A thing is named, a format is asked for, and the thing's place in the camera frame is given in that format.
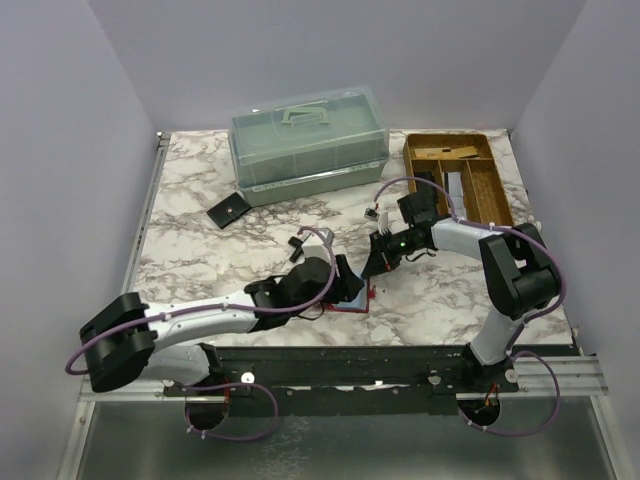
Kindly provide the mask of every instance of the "wall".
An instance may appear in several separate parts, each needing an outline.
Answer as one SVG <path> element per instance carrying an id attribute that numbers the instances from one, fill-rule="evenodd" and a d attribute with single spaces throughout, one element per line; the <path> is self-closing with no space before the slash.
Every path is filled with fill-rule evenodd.
<path id="1" fill-rule="evenodd" d="M 77 331 L 119 291 L 157 138 L 81 0 L 0 16 L 0 478 L 55 478 Z"/>
<path id="2" fill-rule="evenodd" d="M 640 3 L 590 0 L 513 135 L 544 236 L 570 279 L 640 474 Z"/>
<path id="3" fill-rule="evenodd" d="M 89 0 L 159 130 L 370 85 L 394 128 L 515 126 L 584 0 Z"/>

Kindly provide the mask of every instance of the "plastic storage box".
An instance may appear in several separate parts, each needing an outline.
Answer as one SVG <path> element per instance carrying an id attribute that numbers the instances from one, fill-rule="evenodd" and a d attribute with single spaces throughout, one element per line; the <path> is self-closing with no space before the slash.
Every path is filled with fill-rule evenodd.
<path id="1" fill-rule="evenodd" d="M 389 130 L 367 87 L 290 98 L 231 121 L 238 187 L 251 206 L 374 182 Z"/>

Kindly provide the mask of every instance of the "marble surface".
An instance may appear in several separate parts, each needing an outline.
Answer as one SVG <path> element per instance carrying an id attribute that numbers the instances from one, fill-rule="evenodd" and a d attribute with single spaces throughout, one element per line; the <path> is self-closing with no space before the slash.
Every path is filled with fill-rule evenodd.
<path id="1" fill-rule="evenodd" d="M 404 175 L 408 131 L 391 133 L 391 159 L 382 175 Z M 489 138 L 516 223 L 533 216 L 504 130 Z M 373 224 L 363 217 L 380 184 L 369 184 L 251 210 L 219 230 L 206 211 L 236 190 L 225 131 L 180 132 L 171 138 L 143 244 L 135 290 L 147 302 L 176 303 L 217 297 L 273 273 L 287 272 L 287 240 L 300 225 L 329 227 L 354 271 L 364 266 Z M 391 228 L 405 228 L 399 182 L 381 197 Z M 470 341 L 490 306 L 480 262 L 450 252 L 423 257 L 372 279 L 377 296 L 368 314 L 326 312 L 313 322 L 292 319 L 279 329 L 211 337 L 216 345 L 387 346 L 454 345 Z M 571 343 L 563 310 L 532 322 L 519 343 Z"/>

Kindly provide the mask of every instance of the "purple cable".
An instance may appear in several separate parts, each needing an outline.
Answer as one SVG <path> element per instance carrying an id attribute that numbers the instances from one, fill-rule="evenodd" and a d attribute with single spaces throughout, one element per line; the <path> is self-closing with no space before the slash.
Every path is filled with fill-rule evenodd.
<path id="1" fill-rule="evenodd" d="M 258 390 L 262 391 L 267 397 L 269 397 L 269 400 L 271 400 L 271 405 L 273 405 L 273 417 L 271 418 L 271 423 L 265 430 L 263 430 L 260 433 L 255 433 L 253 435 L 247 435 L 244 437 L 233 437 L 230 435 L 221 435 L 219 433 L 212 433 L 206 430 L 198 430 L 191 424 L 191 419 L 189 418 L 189 410 L 187 409 L 185 411 L 185 420 L 189 425 L 189 429 L 187 430 L 187 433 L 196 432 L 201 436 L 204 435 L 205 437 L 217 438 L 218 440 L 227 440 L 229 442 L 253 442 L 255 440 L 260 440 L 262 438 L 268 437 L 269 435 L 274 433 L 279 426 L 278 416 L 280 412 L 278 411 L 278 401 L 276 400 L 276 397 L 273 396 L 273 393 L 271 393 L 269 389 L 264 385 L 260 385 L 258 383 L 242 383 L 242 382 L 225 383 L 225 384 L 216 385 L 213 387 L 188 387 L 185 385 L 181 385 L 181 388 L 185 390 L 191 390 L 194 392 L 225 390 L 227 388 L 240 388 L 240 387 L 257 388 Z"/>
<path id="2" fill-rule="evenodd" d="M 516 353 L 513 357 L 511 357 L 511 360 L 515 362 L 520 357 L 533 357 L 540 363 L 542 363 L 547 370 L 549 370 L 549 374 L 551 375 L 551 379 L 553 380 L 553 386 L 556 389 L 556 403 L 553 407 L 553 412 L 551 412 L 551 415 L 549 415 L 549 418 L 547 418 L 547 420 L 543 424 L 530 430 L 512 432 L 509 430 L 500 430 L 498 428 L 483 427 L 482 425 L 478 425 L 477 423 L 469 420 L 469 417 L 467 417 L 462 410 L 458 409 L 460 416 L 464 418 L 464 420 L 467 422 L 467 425 L 475 428 L 476 430 L 480 430 L 481 432 L 490 433 L 491 435 L 498 435 L 500 437 L 527 437 L 529 435 L 535 435 L 536 433 L 540 433 L 541 431 L 547 429 L 558 418 L 558 414 L 560 413 L 560 405 L 562 403 L 562 397 L 560 396 L 560 384 L 558 383 L 558 377 L 551 368 L 551 365 L 549 365 L 540 355 L 528 350 L 523 350 L 522 352 Z"/>
<path id="3" fill-rule="evenodd" d="M 511 235 L 514 235 L 514 236 L 516 236 L 516 237 L 528 242 L 533 247 L 537 248 L 539 251 L 541 251 L 547 257 L 549 257 L 549 260 L 551 260 L 551 263 L 553 263 L 553 266 L 555 267 L 556 271 L 558 272 L 558 277 L 559 277 L 558 280 L 560 282 L 560 292 L 558 294 L 558 299 L 556 300 L 556 302 L 553 305 L 551 305 L 551 306 L 549 306 L 549 307 L 547 307 L 547 308 L 545 308 L 543 310 L 540 310 L 539 312 L 534 313 L 530 317 L 527 317 L 524 320 L 524 323 L 529 323 L 531 320 L 533 320 L 535 318 L 540 318 L 540 317 L 542 317 L 544 315 L 547 315 L 547 314 L 553 312 L 560 305 L 562 305 L 562 302 L 564 302 L 564 299 L 567 296 L 567 282 L 565 281 L 566 276 L 564 275 L 562 269 L 560 268 L 560 263 L 558 262 L 556 257 L 544 245 L 542 245 L 539 242 L 535 241 L 533 238 L 528 237 L 524 233 L 519 232 L 518 230 L 514 230 L 513 228 L 501 227 L 501 226 L 497 226 L 497 225 L 496 226 L 489 226 L 489 225 L 485 225 L 484 223 L 470 222 L 468 220 L 464 220 L 464 219 L 459 218 L 456 215 L 456 208 L 453 205 L 453 199 L 449 195 L 449 192 L 447 192 L 444 188 L 442 188 L 437 183 L 432 182 L 430 180 L 426 180 L 424 178 L 419 178 L 419 177 L 398 177 L 398 178 L 394 178 L 393 180 L 389 180 L 387 183 L 382 185 L 382 187 L 380 187 L 380 190 L 378 190 L 378 193 L 376 193 L 375 197 L 373 197 L 373 201 L 377 202 L 378 198 L 380 198 L 380 195 L 382 194 L 382 192 L 384 192 L 389 186 L 393 185 L 394 183 L 402 182 L 402 181 L 405 181 L 405 180 L 413 180 L 415 182 L 425 183 L 425 184 L 435 188 L 440 193 L 442 193 L 445 196 L 445 198 L 447 199 L 447 203 L 449 204 L 449 208 L 451 209 L 451 217 L 456 222 L 460 223 L 461 225 L 466 225 L 468 227 L 481 228 L 483 230 L 496 231 L 496 232 L 502 232 L 502 233 L 509 233 Z"/>
<path id="4" fill-rule="evenodd" d="M 313 233 L 314 235 L 318 236 L 320 238 L 320 240 L 322 240 L 322 243 L 324 244 L 324 247 L 327 249 L 327 253 L 329 254 L 329 259 L 330 259 L 330 262 L 331 262 L 331 271 L 329 272 L 329 279 L 327 280 L 327 283 L 325 284 L 324 288 L 320 291 L 320 293 L 318 293 L 318 295 L 316 295 L 311 300 L 309 300 L 309 301 L 307 301 L 305 303 L 302 303 L 300 305 L 295 305 L 293 307 L 286 307 L 286 308 L 251 307 L 249 305 L 237 305 L 237 304 L 234 304 L 234 303 L 230 303 L 228 305 L 224 305 L 222 303 L 214 303 L 214 304 L 211 304 L 211 305 L 201 305 L 201 306 L 198 306 L 198 307 L 189 307 L 189 308 L 183 308 L 182 310 L 176 310 L 175 312 L 171 313 L 171 316 L 172 317 L 180 317 L 182 315 L 187 315 L 189 313 L 204 312 L 204 311 L 207 311 L 207 310 L 225 310 L 225 309 L 243 310 L 243 311 L 258 312 L 258 313 L 291 313 L 291 312 L 298 312 L 298 311 L 301 312 L 301 311 L 306 310 L 307 308 L 315 305 L 316 303 L 320 302 L 324 298 L 325 294 L 331 288 L 331 284 L 333 283 L 333 279 L 336 276 L 336 269 L 337 269 L 336 257 L 333 254 L 333 250 L 331 248 L 331 244 L 329 244 L 329 242 L 324 237 L 324 235 L 322 235 L 322 233 L 320 233 L 320 231 L 316 230 L 315 228 L 313 228 L 313 227 L 301 227 L 300 230 L 298 231 L 298 235 L 300 235 L 302 232 L 307 231 L 307 230 L 309 232 Z M 85 375 L 85 374 L 89 373 L 89 370 L 87 370 L 87 369 L 83 369 L 83 370 L 75 370 L 75 369 L 73 369 L 73 364 L 76 362 L 76 360 L 78 360 L 78 358 L 80 358 L 82 355 L 84 355 L 91 347 L 93 347 L 98 342 L 104 340 L 107 337 L 110 337 L 111 335 L 113 335 L 115 333 L 122 332 L 123 330 L 127 330 L 129 328 L 138 327 L 138 326 L 144 325 L 146 323 L 155 322 L 156 320 L 162 320 L 164 318 L 164 316 L 165 316 L 164 313 L 160 313 L 158 315 L 153 315 L 151 317 L 145 317 L 145 318 L 139 318 L 137 320 L 131 320 L 130 322 L 126 322 L 126 323 L 123 323 L 121 325 L 118 325 L 117 327 L 111 328 L 111 329 L 107 330 L 106 332 L 102 332 L 100 335 L 96 335 L 91 340 L 89 340 L 87 343 L 82 345 L 82 347 L 71 356 L 71 358 L 67 361 L 67 364 L 64 367 L 64 371 L 67 372 L 69 375 Z"/>

